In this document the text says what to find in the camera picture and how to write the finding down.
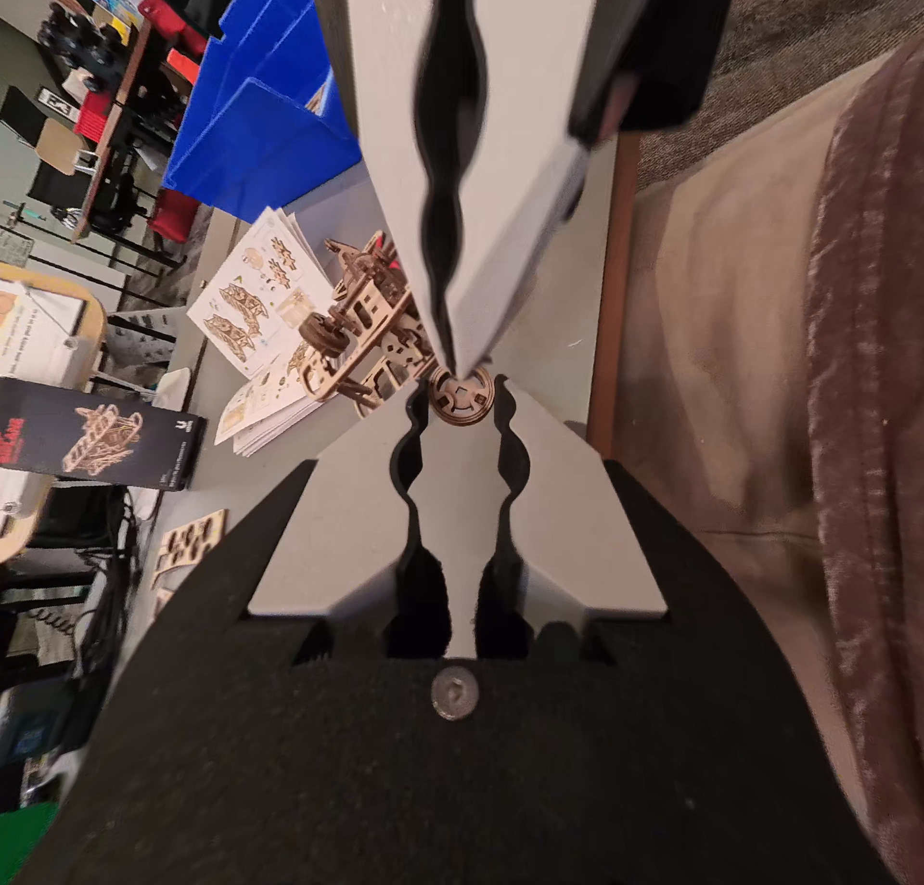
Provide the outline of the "person's brown velvet garment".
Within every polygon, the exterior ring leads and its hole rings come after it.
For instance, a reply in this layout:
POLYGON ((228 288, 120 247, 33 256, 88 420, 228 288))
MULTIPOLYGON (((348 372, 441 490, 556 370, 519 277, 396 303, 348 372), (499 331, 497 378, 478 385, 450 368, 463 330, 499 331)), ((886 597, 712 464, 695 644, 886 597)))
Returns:
POLYGON ((812 481, 868 829, 922 883, 923 47, 839 117, 805 300, 812 481))

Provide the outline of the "black chair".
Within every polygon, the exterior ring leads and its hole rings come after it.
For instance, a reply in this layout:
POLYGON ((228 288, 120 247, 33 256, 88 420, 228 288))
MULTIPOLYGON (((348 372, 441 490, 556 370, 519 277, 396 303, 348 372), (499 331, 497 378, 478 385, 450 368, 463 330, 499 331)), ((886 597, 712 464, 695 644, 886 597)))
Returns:
POLYGON ((40 160, 28 190, 28 197, 49 208, 81 211, 92 182, 89 174, 65 175, 40 160))

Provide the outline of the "red stool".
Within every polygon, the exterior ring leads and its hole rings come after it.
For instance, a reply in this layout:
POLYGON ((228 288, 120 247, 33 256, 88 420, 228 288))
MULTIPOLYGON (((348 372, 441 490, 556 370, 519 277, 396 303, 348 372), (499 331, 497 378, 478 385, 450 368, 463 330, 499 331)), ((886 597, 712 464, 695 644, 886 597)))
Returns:
POLYGON ((202 203, 175 189, 162 187, 154 200, 148 227, 159 239, 187 244, 202 203))

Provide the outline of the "black model kit box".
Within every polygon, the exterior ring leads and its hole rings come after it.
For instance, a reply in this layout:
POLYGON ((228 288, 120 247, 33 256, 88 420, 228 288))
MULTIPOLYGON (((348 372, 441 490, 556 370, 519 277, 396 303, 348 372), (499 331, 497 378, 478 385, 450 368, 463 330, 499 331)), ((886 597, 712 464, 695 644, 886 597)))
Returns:
POLYGON ((130 399, 1 380, 1 466, 126 487, 184 489, 206 422, 130 399))

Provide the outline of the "wooden board with paper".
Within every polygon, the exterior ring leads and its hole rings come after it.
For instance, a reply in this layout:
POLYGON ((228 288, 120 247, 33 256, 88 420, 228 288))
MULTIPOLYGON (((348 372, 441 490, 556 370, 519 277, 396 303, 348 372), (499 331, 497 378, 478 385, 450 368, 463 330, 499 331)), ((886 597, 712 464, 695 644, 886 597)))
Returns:
MULTIPOLYGON (((6 263, 1 266, 2 376, 84 392, 107 322, 83 286, 6 263)), ((2 470, 1 561, 25 550, 54 485, 51 475, 2 470)))

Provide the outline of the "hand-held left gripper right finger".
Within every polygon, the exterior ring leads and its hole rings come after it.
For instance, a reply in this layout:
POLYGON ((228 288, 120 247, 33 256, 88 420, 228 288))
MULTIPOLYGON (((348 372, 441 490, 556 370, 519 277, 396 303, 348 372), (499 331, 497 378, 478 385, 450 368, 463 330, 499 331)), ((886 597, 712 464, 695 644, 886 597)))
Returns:
POLYGON ((503 375, 493 411, 507 487, 493 555, 502 611, 526 622, 662 618, 664 596, 602 457, 503 375))

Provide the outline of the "wooden part sheet oval holes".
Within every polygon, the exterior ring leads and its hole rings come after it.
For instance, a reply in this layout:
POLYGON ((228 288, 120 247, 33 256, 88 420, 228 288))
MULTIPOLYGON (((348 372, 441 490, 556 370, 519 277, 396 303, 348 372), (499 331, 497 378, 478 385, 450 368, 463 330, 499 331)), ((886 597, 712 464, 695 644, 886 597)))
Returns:
POLYGON ((151 585, 177 568, 199 564, 225 535, 227 510, 219 509, 164 533, 154 559, 151 585))

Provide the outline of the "wooden biplane model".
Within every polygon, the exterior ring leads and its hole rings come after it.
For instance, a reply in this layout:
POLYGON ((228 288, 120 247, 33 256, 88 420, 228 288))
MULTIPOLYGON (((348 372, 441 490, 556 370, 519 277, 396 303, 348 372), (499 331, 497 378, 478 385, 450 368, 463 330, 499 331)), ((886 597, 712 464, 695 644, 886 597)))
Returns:
POLYGON ((387 234, 377 231, 363 247, 324 244, 342 278, 328 311, 298 327, 302 343, 291 365, 312 400, 343 395, 364 418, 408 381, 433 372, 436 357, 387 234))

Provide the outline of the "small wooden wheel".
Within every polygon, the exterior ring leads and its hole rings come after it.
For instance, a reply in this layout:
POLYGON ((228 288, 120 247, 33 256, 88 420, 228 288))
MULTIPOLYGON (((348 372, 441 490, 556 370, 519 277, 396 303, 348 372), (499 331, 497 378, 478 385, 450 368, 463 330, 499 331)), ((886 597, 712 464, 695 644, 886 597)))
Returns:
POLYGON ((467 378, 457 378, 444 367, 436 367, 428 381, 430 406, 447 424, 466 427, 487 417, 495 398, 490 372, 476 367, 467 378))

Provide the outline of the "pile of black devices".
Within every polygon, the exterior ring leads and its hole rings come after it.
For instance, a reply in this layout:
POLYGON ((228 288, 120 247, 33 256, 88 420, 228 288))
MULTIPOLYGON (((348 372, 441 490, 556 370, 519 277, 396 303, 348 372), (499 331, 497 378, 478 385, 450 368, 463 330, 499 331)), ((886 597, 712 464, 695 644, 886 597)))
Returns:
POLYGON ((114 97, 128 67, 130 52, 110 25, 97 26, 83 14, 52 1, 41 22, 37 43, 71 70, 86 71, 83 85, 90 92, 114 97))

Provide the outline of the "blue plastic bin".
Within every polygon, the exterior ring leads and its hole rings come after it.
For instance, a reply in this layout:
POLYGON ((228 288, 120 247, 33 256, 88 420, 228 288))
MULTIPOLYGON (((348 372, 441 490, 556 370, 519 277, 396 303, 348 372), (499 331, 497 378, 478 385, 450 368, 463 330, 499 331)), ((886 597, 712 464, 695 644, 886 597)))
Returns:
POLYGON ((264 209, 281 209, 360 161, 332 70, 316 89, 316 109, 253 77, 223 103, 219 89, 215 78, 200 72, 164 188, 252 222, 264 209))
POLYGON ((213 113, 248 81, 307 109, 330 63, 314 0, 232 0, 209 40, 197 90, 213 113))

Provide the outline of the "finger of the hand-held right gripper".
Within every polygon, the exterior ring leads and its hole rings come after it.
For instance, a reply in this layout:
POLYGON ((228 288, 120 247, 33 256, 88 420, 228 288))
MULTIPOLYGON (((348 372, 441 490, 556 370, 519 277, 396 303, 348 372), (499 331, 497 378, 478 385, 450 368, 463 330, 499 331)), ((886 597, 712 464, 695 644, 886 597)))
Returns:
POLYGON ((357 135, 437 360, 437 330, 422 251, 429 180, 418 149, 415 94, 433 0, 314 0, 348 125, 357 135))
POLYGON ((458 374, 491 352, 586 170, 568 122, 596 1, 472 0, 486 96, 445 291, 458 374))

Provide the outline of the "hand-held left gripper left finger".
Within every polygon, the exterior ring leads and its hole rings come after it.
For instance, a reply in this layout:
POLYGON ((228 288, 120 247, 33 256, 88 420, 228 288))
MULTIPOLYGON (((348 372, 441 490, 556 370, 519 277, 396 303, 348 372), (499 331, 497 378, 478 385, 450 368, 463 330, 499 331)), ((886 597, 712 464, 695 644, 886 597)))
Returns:
POLYGON ((420 538, 398 454, 419 435, 410 380, 319 455, 250 601, 258 617, 390 622, 398 568, 420 538))

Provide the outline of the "open instruction booklet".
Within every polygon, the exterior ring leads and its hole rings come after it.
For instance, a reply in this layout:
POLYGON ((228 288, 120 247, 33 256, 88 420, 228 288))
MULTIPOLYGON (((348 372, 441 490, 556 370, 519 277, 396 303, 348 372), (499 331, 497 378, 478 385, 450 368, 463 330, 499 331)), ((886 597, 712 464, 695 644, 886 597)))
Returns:
POLYGON ((295 220, 264 209, 187 309, 245 378, 217 421, 215 445, 250 454, 320 406, 299 372, 308 354, 299 327, 326 313, 334 288, 295 220))

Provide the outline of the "grey desk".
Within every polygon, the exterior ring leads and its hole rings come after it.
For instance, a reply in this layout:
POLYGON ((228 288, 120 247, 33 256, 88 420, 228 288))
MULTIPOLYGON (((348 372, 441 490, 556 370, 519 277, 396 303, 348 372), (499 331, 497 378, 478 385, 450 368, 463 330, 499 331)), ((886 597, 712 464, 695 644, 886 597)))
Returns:
MULTIPOLYGON (((577 209, 545 250, 489 364, 491 372, 509 377, 555 417, 580 424, 586 423, 590 402, 615 155, 616 145, 609 143, 591 156, 577 209)), ((324 239, 362 245, 375 230, 389 228, 372 192, 359 164, 328 192, 316 190, 286 208, 332 278, 334 258, 321 255, 324 239)), ((152 571, 165 531, 219 509, 227 511, 225 524, 232 528, 298 463, 316 458, 359 423, 352 403, 337 396, 253 456, 241 458, 228 442, 214 445, 214 429, 245 380, 186 318, 170 365, 171 371, 182 368, 193 373, 191 411, 209 425, 190 488, 164 495, 150 531, 134 614, 141 632, 151 622, 152 571)), ((423 541, 444 567, 451 658, 476 653, 472 620, 479 580, 494 550, 495 517, 506 493, 497 468, 499 446, 491 418, 463 428, 431 418, 422 435, 423 470, 410 496, 420 511, 423 541)))

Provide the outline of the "green plastic bin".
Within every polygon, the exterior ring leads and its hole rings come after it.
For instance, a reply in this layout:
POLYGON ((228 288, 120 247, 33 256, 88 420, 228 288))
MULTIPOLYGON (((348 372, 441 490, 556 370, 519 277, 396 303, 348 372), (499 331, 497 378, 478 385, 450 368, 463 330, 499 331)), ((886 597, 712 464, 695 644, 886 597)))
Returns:
POLYGON ((8 884, 48 830, 59 804, 46 802, 1 814, 1 883, 8 884))

